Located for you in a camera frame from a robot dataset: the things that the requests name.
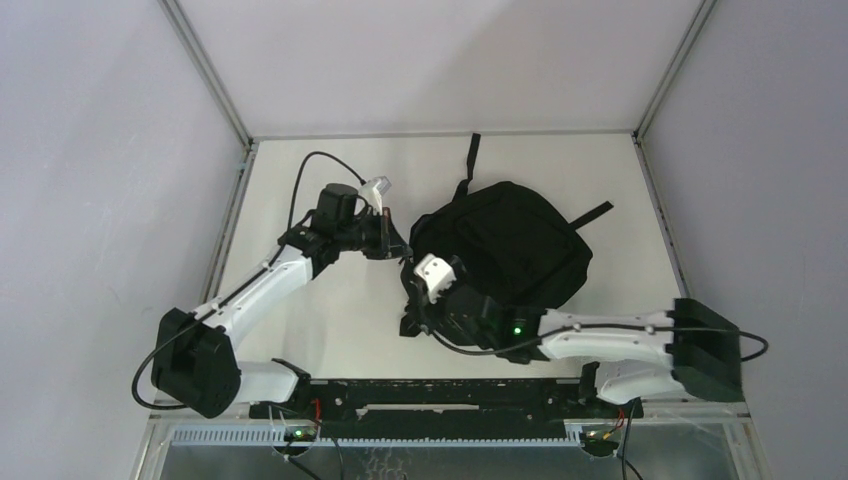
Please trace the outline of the black student backpack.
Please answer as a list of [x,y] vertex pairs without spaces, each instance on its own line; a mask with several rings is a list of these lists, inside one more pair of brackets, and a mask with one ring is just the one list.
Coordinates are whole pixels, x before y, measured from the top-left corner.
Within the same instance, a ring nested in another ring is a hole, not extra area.
[[452,199],[410,229],[413,256],[401,273],[408,295],[399,328],[403,337],[421,331],[413,269],[428,254],[458,258],[472,288],[501,305],[560,307],[587,281],[593,252],[579,231],[612,210],[612,203],[567,220],[541,194],[511,181],[472,192],[480,142],[480,134],[473,134],[466,176]]

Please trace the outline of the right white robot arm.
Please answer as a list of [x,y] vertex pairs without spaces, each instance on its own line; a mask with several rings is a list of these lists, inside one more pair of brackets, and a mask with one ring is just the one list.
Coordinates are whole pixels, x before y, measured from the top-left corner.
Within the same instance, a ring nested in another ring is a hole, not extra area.
[[718,403],[744,399],[744,332],[693,298],[635,315],[585,315],[508,305],[472,287],[459,261],[433,254],[407,263],[410,319],[447,349],[511,363],[583,361],[578,402],[592,416],[662,394]]

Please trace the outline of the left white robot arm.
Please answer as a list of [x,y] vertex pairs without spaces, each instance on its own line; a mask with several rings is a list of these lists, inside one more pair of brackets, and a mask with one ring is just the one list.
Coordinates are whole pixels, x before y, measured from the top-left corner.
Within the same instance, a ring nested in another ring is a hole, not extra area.
[[330,183],[317,205],[288,228],[235,288],[195,309],[173,308],[160,320],[156,346],[140,369],[174,399],[215,418],[233,404],[274,403],[290,417],[305,414],[313,394],[309,375],[291,363],[241,361],[237,347],[273,307],[307,285],[344,252],[369,260],[408,258],[383,197],[391,183],[375,177],[359,187]]

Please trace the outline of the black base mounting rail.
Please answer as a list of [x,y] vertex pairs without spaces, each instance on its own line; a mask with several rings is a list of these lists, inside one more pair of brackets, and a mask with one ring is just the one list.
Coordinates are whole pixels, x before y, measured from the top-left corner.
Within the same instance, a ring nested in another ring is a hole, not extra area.
[[575,378],[312,380],[283,404],[259,403],[252,419],[316,419],[338,434],[410,438],[455,434],[551,433],[574,420],[641,419],[639,403],[614,405]]

